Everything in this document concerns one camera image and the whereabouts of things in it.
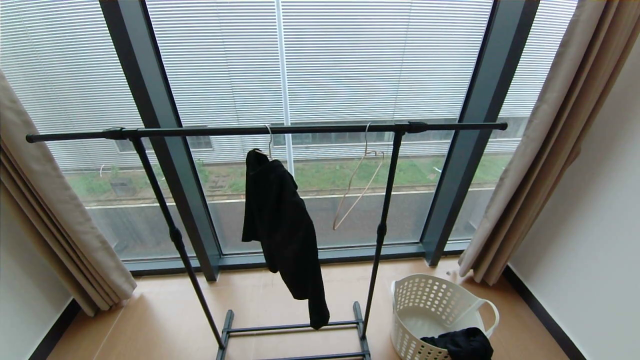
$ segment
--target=black metal clothes rack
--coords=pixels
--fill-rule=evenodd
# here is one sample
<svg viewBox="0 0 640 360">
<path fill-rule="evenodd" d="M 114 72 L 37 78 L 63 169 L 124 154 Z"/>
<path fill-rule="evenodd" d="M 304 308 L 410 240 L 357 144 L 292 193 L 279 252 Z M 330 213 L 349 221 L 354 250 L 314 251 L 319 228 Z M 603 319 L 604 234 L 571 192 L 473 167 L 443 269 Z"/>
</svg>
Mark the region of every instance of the black metal clothes rack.
<svg viewBox="0 0 640 360">
<path fill-rule="evenodd" d="M 365 360 L 371 360 L 371 353 L 369 352 L 369 344 L 367 342 L 367 324 L 369 323 L 369 316 L 371 314 L 371 300 L 373 298 L 373 290 L 376 284 L 376 276 L 378 274 L 378 265 L 380 264 L 380 254 L 382 251 L 382 245 L 387 233 L 387 214 L 389 211 L 389 204 L 391 201 L 391 191 L 394 185 L 394 178 L 396 176 L 396 165 L 400 153 L 400 145 L 402 143 L 403 135 L 406 133 L 421 133 L 423 131 L 466 131 L 466 130 L 505 130 L 507 128 L 506 123 L 473 123 L 473 124 L 427 124 L 425 122 L 407 122 L 402 124 L 379 124 L 370 125 L 367 129 L 366 125 L 337 125 L 337 126 L 273 126 L 267 128 L 265 126 L 258 127 L 203 127 L 203 128 L 176 128 L 176 129 L 126 129 L 124 127 L 114 127 L 103 131 L 84 132 L 84 133 L 56 133 L 56 134 L 42 134 L 42 135 L 27 135 L 26 140 L 29 143 L 35 142 L 50 142 L 50 141 L 64 141 L 64 140 L 81 140 L 81 139 L 112 139 L 112 140 L 130 140 L 133 143 L 142 166 L 145 169 L 145 173 L 148 177 L 149 183 L 154 191 L 160 210 L 164 216 L 166 224 L 169 228 L 169 237 L 171 238 L 176 250 L 180 254 L 180 258 L 184 263 L 184 267 L 187 270 L 193 289 L 196 296 L 200 301 L 202 310 L 205 313 L 211 331 L 213 332 L 216 341 L 218 343 L 218 355 L 217 360 L 223 360 L 229 345 L 229 339 L 235 334 L 242 334 L 246 332 L 262 332 L 262 331 L 286 331 L 289 329 L 305 329 L 309 328 L 309 324 L 293 324 L 293 325 L 274 325 L 274 326 L 262 326 L 262 327 L 245 327 L 245 328 L 233 328 L 232 323 L 234 319 L 233 310 L 227 311 L 222 332 L 220 332 L 216 326 L 216 323 L 209 311 L 209 306 L 205 300 L 204 294 L 198 279 L 196 278 L 189 257 L 184 248 L 184 242 L 182 241 L 182 234 L 180 230 L 175 226 L 169 208 L 164 199 L 162 190 L 154 174 L 151 162 L 147 156 L 145 146 L 143 145 L 142 138 L 151 136 L 169 137 L 169 136 L 223 136 L 223 135 L 268 135 L 268 134 L 300 134 L 300 133 L 357 133 L 357 132 L 393 132 L 394 141 L 391 154 L 391 160 L 389 164 L 389 172 L 387 177 L 387 185 L 385 188 L 385 198 L 382 205 L 382 214 L 380 216 L 380 224 L 378 225 L 376 233 L 376 251 L 374 254 L 373 267 L 371 269 L 371 279 L 369 282 L 369 293 L 367 295 L 367 304 L 365 307 L 365 315 L 362 317 L 360 310 L 360 304 L 356 301 L 353 303 L 353 314 L 355 320 L 330 322 L 326 327 L 355 327 L 358 331 L 358 337 L 360 339 L 359 352 L 344 353 L 344 354 L 324 354 L 316 356 L 301 356 L 301 357 L 289 357 L 285 359 L 344 359 L 360 357 Z"/>
</svg>

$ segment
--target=horizontal siding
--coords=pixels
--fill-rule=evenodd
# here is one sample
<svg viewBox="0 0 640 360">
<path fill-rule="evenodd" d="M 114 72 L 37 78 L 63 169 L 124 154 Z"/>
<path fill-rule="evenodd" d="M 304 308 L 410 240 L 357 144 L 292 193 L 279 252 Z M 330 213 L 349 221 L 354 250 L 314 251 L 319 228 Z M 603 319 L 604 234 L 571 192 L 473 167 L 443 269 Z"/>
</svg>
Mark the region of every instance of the horizontal siding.
<svg viewBox="0 0 640 360">
<path fill-rule="evenodd" d="M 282 0 L 293 123 L 456 118 L 490 0 Z M 283 122 L 273 0 L 147 0 L 185 126 Z M 528 117 L 575 1 L 542 0 L 500 113 Z M 0 65 L 41 133 L 142 127 L 99 3 L 3 0 Z M 244 161 L 268 136 L 211 138 L 196 159 Z M 487 152 L 517 139 L 491 139 Z M 61 168 L 138 166 L 111 140 L 51 142 Z M 449 142 L 405 142 L 401 154 L 447 152 Z M 390 153 L 390 145 L 371 144 Z M 362 144 L 295 145 L 296 159 L 358 156 Z M 284 147 L 273 155 L 285 158 Z"/>
</svg>

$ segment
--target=wooden floor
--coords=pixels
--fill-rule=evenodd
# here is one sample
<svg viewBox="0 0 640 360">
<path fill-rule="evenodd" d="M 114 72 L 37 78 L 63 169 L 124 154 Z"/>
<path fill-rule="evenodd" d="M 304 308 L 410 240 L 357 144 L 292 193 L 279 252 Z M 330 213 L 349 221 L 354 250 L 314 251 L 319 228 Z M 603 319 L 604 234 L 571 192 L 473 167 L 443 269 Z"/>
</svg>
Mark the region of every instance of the wooden floor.
<svg viewBox="0 0 640 360">
<path fill-rule="evenodd" d="M 367 337 L 372 358 L 398 359 L 389 337 L 392 281 L 416 273 L 435 274 L 462 283 L 500 311 L 500 325 L 491 337 L 493 358 L 566 359 L 544 326 L 501 279 L 494 287 L 456 275 L 457 259 L 443 258 L 437 268 L 423 259 L 380 264 Z M 323 266 L 324 288 L 331 320 L 352 320 L 353 301 L 366 304 L 371 263 Z M 233 309 L 234 327 L 308 322 L 307 301 L 294 300 L 279 274 L 267 270 L 222 272 L 218 282 L 199 277 L 218 327 Z M 486 324 L 493 323 L 489 309 Z M 132 299 L 116 309 L 89 318 L 81 313 L 49 359 L 214 359 L 216 342 L 186 275 L 142 277 Z M 354 329 L 233 337 L 227 359 L 293 357 L 332 352 L 356 352 Z"/>
</svg>

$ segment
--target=grass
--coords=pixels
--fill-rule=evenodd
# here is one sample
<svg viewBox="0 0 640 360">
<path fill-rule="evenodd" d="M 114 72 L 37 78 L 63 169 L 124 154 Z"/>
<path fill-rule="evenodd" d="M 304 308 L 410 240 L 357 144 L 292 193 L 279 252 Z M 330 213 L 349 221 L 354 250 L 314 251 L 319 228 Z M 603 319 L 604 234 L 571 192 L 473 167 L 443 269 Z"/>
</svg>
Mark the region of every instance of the grass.
<svg viewBox="0 0 640 360">
<path fill-rule="evenodd" d="M 474 176 L 474 183 L 496 183 L 511 159 L 510 155 L 483 156 L 478 170 Z M 337 190 L 346 188 L 349 177 L 354 171 L 358 160 L 327 160 L 327 161 L 297 161 L 296 182 L 302 191 Z M 366 159 L 360 165 L 353 178 L 351 186 L 362 188 L 369 182 L 371 176 L 380 164 L 379 158 Z M 429 186 L 437 184 L 440 179 L 440 170 L 444 165 L 443 156 L 401 158 L 396 169 L 395 186 Z M 388 158 L 383 162 L 378 174 L 371 186 L 382 187 L 387 182 Z M 244 193 L 245 167 L 237 165 L 210 165 L 207 166 L 201 160 L 196 160 L 196 169 L 200 182 L 207 195 L 235 195 Z M 166 189 L 166 181 L 159 168 L 154 165 L 154 172 L 160 180 L 161 186 Z M 152 197 L 150 186 L 142 170 L 114 171 L 114 176 L 128 177 L 132 179 L 134 187 L 138 189 L 137 197 Z M 102 177 L 95 173 L 67 174 L 67 180 L 71 187 L 83 200 L 117 200 L 113 193 L 109 180 L 111 174 L 104 173 Z"/>
</svg>

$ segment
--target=horizontal rod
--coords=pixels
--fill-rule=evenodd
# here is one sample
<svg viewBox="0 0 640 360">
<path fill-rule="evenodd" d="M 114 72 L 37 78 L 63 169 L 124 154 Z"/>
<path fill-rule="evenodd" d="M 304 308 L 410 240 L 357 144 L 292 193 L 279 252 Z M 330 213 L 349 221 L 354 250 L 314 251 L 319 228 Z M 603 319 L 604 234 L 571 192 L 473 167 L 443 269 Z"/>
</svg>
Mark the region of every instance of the horizontal rod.
<svg viewBox="0 0 640 360">
<path fill-rule="evenodd" d="M 129 138 L 148 138 L 151 136 L 225 136 L 225 135 L 268 135 L 268 134 L 317 134 L 317 133 L 383 133 L 405 132 L 421 133 L 423 131 L 451 131 L 451 130 L 505 130 L 505 122 L 478 122 L 478 123 L 452 123 L 452 124 L 427 124 L 425 122 L 406 122 L 398 124 L 371 124 L 367 125 L 319 125 L 319 126 L 252 126 L 252 127 L 179 127 L 175 129 L 126 129 L 114 127 L 103 131 L 91 131 L 85 133 L 54 133 L 27 135 L 27 142 L 48 142 L 62 140 L 86 140 L 86 139 L 114 139 L 125 140 Z"/>
<path fill-rule="evenodd" d="M 343 322 L 330 322 L 330 323 L 326 324 L 324 327 L 327 327 L 327 326 L 344 326 L 344 325 L 358 325 L 358 320 L 349 320 L 349 321 L 343 321 Z M 297 323 L 297 324 L 294 324 L 294 325 L 239 327 L 237 329 L 229 329 L 227 332 L 232 334 L 234 332 L 255 332 L 255 331 L 270 331 L 270 330 L 304 329 L 306 327 L 311 327 L 311 325 L 309 325 L 307 323 Z"/>
<path fill-rule="evenodd" d="M 327 355 L 311 355 L 311 356 L 296 356 L 296 357 L 279 357 L 277 359 L 268 360 L 322 360 L 322 359 L 348 359 L 350 357 L 363 357 L 365 352 L 348 352 L 344 354 L 327 354 Z"/>
</svg>

